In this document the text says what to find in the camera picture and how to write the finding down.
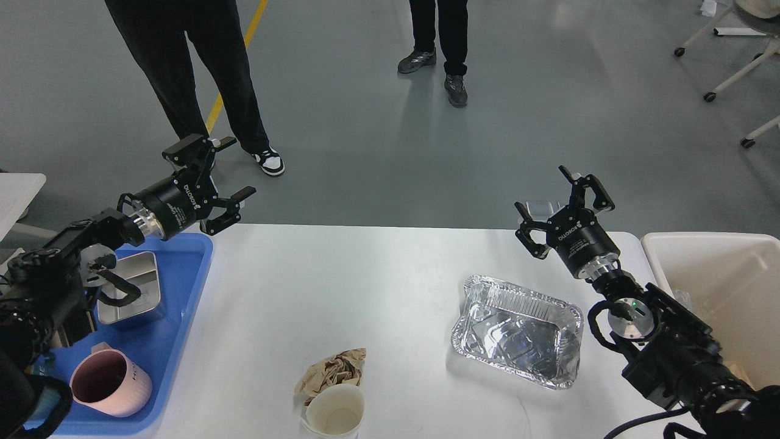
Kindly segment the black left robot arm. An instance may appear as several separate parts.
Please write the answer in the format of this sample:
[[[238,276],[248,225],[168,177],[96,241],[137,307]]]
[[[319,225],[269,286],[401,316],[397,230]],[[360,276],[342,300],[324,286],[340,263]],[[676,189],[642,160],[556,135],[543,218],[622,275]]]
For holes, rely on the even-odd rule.
[[[2,295],[2,437],[43,438],[61,425],[72,405],[62,380],[36,377],[27,368],[51,346],[70,347],[96,330],[97,302],[122,307],[140,290],[115,275],[115,250],[140,246],[148,237],[168,241],[199,223],[215,235],[240,221],[240,204],[254,187],[218,196],[211,169],[218,152],[236,144],[192,134],[162,155],[176,166],[170,177],[114,209],[71,223],[42,248],[7,264],[9,290]]]

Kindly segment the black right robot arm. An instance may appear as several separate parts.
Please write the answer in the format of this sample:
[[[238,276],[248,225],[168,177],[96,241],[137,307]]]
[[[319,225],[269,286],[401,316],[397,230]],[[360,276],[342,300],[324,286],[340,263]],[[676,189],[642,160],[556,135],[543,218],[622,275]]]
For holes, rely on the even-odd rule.
[[[554,250],[574,278],[602,296],[588,311],[590,331],[602,347],[624,356],[629,384],[663,411],[624,423],[613,438],[643,423],[688,412],[700,431],[668,423],[665,438],[777,438],[778,386],[756,391],[725,366],[712,329],[654,284],[641,286],[623,270],[620,251],[597,214],[615,204],[593,174],[560,172],[570,183],[569,202],[543,221],[517,202],[516,238],[544,259]]]

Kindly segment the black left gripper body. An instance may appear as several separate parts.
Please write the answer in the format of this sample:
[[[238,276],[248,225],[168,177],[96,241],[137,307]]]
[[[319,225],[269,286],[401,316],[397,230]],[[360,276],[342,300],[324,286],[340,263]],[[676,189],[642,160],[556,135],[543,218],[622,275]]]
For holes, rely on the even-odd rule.
[[[136,222],[145,235],[162,241],[206,220],[218,196],[213,178],[198,182],[197,172],[180,172],[130,197]]]

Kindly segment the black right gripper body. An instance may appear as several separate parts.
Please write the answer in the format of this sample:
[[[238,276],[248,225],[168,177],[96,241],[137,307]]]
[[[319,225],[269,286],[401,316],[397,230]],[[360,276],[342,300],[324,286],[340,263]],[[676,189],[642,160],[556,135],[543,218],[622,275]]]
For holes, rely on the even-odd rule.
[[[547,244],[576,279],[596,280],[617,269],[620,250],[590,209],[564,208],[548,222]]]

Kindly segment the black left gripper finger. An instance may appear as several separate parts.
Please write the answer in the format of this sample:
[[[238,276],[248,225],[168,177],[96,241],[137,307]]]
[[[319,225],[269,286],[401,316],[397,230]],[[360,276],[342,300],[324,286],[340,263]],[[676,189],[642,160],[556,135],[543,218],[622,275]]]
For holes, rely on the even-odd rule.
[[[215,156],[221,150],[237,143],[234,137],[218,140],[212,137],[192,134],[162,152],[162,157],[173,166],[180,181],[203,181],[211,176]]]
[[[256,188],[251,186],[243,187],[240,191],[236,192],[230,198],[218,198],[216,195],[212,197],[212,200],[204,200],[204,204],[210,206],[210,208],[225,209],[222,215],[215,217],[214,219],[208,219],[209,214],[206,214],[206,219],[200,221],[200,231],[214,236],[220,233],[228,227],[231,227],[235,223],[241,220],[239,211],[242,206],[242,202],[246,198],[256,193]]]

